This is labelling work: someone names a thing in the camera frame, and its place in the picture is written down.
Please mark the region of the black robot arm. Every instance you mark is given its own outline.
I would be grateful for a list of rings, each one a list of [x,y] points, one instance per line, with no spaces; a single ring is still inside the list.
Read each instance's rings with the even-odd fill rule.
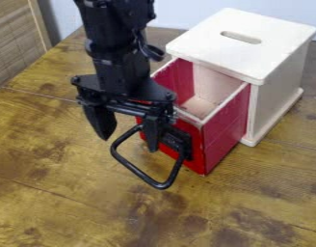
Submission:
[[[176,95],[151,77],[151,62],[164,52],[147,43],[145,28],[156,18],[155,0],[75,0],[85,32],[85,50],[96,73],[72,78],[88,121],[107,140],[117,112],[143,119],[151,151],[174,115]]]

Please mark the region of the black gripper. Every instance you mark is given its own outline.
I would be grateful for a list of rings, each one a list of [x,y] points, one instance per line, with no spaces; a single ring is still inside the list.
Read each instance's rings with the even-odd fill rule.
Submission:
[[[151,76],[150,61],[160,62],[164,52],[150,47],[129,50],[88,48],[87,53],[95,74],[75,76],[72,84],[97,136],[104,141],[111,138],[117,128],[116,112],[141,117],[150,152],[158,151],[160,142],[170,145],[176,140],[170,124],[176,96]]]

